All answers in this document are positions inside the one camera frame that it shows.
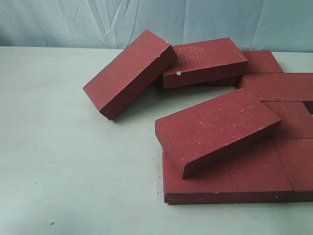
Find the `red brick with white specks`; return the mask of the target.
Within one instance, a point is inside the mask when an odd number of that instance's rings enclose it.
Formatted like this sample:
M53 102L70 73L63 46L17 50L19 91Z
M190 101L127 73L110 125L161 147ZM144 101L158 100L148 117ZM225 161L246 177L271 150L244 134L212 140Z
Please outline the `red brick with white specks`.
M237 89L157 119L155 133L179 177L187 179L271 136L280 123L258 98Z

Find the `red brick leaning far left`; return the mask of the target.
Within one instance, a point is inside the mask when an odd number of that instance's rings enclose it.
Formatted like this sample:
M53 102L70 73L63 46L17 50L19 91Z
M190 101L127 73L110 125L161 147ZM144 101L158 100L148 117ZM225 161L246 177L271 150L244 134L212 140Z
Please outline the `red brick leaning far left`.
M145 30L83 90L100 114L114 120L177 58L168 42Z

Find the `red brick stacked at back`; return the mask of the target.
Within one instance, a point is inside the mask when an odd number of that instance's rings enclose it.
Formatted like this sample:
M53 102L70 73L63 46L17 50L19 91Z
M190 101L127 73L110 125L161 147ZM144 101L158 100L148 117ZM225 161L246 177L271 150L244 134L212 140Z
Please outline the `red brick stacked at back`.
M177 45L177 60L162 74L164 89L243 75L248 59L230 38Z

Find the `red brick under back stack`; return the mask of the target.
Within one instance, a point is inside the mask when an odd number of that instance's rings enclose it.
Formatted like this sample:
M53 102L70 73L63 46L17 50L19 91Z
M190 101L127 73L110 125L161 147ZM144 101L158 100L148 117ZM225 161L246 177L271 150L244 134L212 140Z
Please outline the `red brick under back stack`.
M235 76L235 77L230 77L230 78L225 78L221 80L214 80L210 82L203 82L199 83L197 85L199 86L236 86L238 81L240 80L242 76ZM152 84L151 86L160 86L162 87L162 78L163 74L161 74Z

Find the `red brick front left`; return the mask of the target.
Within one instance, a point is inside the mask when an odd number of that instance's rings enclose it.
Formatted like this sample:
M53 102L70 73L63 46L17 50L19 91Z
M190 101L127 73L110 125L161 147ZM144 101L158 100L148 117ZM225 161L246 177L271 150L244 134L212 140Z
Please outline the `red brick front left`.
M182 179L162 154L164 202L234 204L284 202L293 192L271 140L264 140Z

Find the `red brick right row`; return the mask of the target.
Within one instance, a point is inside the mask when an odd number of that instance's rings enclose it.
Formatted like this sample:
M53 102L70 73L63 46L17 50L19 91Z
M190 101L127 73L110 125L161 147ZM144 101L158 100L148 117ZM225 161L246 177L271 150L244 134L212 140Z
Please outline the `red brick right row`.
M312 73L249 73L239 81L260 101L312 101Z

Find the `red brick row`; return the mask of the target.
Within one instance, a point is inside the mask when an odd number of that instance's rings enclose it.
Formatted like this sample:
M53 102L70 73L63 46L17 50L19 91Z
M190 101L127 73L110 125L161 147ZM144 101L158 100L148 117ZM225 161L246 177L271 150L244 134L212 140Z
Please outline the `red brick row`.
M274 140L313 138L313 117L302 102L266 101L263 104L281 118L272 135Z
M312 73L249 73L239 81L260 101L312 101Z

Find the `red brick back right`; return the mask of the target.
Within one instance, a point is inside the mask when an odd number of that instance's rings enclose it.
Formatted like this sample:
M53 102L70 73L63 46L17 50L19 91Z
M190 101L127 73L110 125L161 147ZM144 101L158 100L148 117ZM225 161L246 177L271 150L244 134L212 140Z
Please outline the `red brick back right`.
M248 59L246 73L283 73L270 50L242 50Z

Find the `red brick middle row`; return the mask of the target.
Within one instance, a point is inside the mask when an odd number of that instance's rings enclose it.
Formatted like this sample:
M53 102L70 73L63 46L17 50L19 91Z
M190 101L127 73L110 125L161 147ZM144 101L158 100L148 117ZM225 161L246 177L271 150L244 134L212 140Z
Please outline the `red brick middle row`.
M266 101L263 104L281 118L272 135L274 140L313 138L313 117L302 102Z

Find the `red brick front right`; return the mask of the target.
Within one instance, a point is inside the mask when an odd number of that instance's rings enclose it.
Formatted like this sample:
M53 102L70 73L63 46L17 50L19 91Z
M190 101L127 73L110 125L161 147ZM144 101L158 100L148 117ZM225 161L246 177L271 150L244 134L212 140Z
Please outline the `red brick front right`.
M287 202L313 200L313 140L273 140L273 147L293 188Z

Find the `white fabric backdrop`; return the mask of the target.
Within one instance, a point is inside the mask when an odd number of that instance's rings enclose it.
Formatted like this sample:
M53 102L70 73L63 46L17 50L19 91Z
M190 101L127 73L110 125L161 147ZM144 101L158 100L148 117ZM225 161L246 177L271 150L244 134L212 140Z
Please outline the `white fabric backdrop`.
M172 45L312 52L310 0L3 0L3 46L125 48L144 30Z

